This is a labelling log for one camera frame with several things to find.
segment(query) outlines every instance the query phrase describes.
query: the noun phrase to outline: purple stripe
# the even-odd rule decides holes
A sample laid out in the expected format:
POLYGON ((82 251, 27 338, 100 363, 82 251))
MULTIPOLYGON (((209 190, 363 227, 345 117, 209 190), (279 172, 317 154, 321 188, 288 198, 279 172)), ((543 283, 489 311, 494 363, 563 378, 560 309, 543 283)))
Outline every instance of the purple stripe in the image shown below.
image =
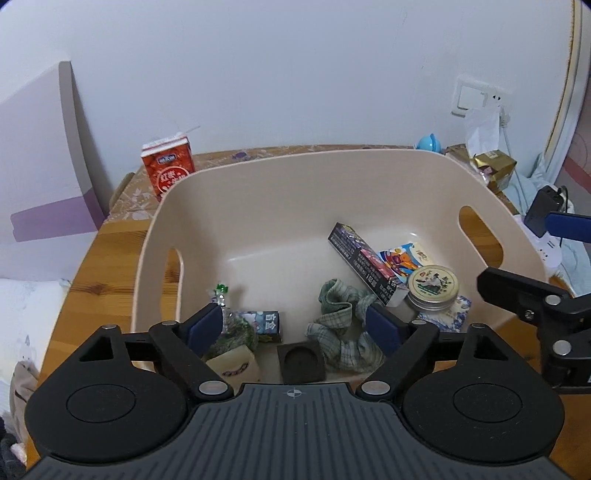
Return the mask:
POLYGON ((102 208, 100 208, 99 201, 95 195, 95 191, 93 189, 90 189, 82 196, 82 198, 84 198, 86 208, 88 208, 88 212, 92 217, 92 221, 95 223, 95 227, 98 230, 105 221, 105 214, 103 213, 102 208))
POLYGON ((92 189, 80 197, 39 205, 10 216, 17 242, 96 232, 104 219, 92 189))

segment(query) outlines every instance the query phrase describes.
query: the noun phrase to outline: blue gripper pad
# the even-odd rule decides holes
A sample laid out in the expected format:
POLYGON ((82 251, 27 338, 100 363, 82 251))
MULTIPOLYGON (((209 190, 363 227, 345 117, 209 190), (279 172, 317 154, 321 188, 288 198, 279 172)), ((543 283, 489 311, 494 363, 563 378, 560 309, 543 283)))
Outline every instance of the blue gripper pad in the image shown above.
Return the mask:
POLYGON ((591 217, 575 213, 551 212, 546 216, 546 230, 557 238, 591 243, 591 217))
POLYGON ((218 339, 222 328, 222 309, 216 303, 209 303, 181 324, 181 339, 195 354, 202 356, 218 339))
POLYGON ((375 303, 365 313, 365 329, 385 356, 391 356, 408 338, 408 326, 375 303))

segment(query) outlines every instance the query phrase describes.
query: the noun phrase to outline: black round pad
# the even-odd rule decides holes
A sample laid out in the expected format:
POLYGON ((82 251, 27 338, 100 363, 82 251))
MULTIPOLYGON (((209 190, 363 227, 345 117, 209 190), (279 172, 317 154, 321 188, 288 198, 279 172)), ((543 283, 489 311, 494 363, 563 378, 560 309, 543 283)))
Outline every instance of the black round pad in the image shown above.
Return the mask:
POLYGON ((461 388, 453 396, 453 404, 465 417, 485 423, 510 420, 522 407, 514 391, 490 383, 461 388))
POLYGON ((318 366, 316 354, 305 346, 298 346, 285 355, 285 365, 299 371, 308 371, 318 366))
POLYGON ((152 451, 178 432, 187 404, 173 382, 131 365, 106 369, 101 363, 52 375, 31 397, 27 424, 44 455, 118 462, 152 451))
POLYGON ((492 367, 456 366, 412 385, 402 401, 411 429, 436 451, 468 462, 548 455, 564 422, 560 397, 534 371, 483 362, 492 367))
POLYGON ((88 423, 114 421, 127 415, 135 405, 135 395, 120 385, 90 385, 75 391, 67 401, 73 417, 88 423))

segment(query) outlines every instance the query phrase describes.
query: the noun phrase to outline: green checkered cloth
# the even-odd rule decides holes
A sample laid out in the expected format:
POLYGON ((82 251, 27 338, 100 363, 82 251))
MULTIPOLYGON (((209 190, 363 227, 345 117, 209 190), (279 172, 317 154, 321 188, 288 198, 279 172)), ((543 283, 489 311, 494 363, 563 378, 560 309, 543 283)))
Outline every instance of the green checkered cloth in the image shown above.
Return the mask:
POLYGON ((357 341, 341 338, 351 325, 353 315, 361 320, 365 329, 365 312, 377 299, 370 291, 350 287, 341 280, 329 280, 323 285, 318 296, 322 316, 308 324, 306 336, 318 341, 329 367, 368 372, 384 363, 384 354, 367 332, 357 341))

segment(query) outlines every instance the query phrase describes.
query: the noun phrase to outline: basket handle hole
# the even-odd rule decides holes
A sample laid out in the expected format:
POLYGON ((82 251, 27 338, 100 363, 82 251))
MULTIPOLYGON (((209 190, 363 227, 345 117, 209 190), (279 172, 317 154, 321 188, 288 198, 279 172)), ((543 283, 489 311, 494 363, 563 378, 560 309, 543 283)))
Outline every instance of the basket handle hole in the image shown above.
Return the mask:
POLYGON ((178 303, 178 285, 182 277, 182 261, 180 252, 172 247, 168 250, 166 270, 162 281, 160 297, 160 315, 163 320, 176 319, 178 303))
POLYGON ((503 247, 472 207, 464 206, 458 217, 460 228, 489 267, 503 263, 503 247))

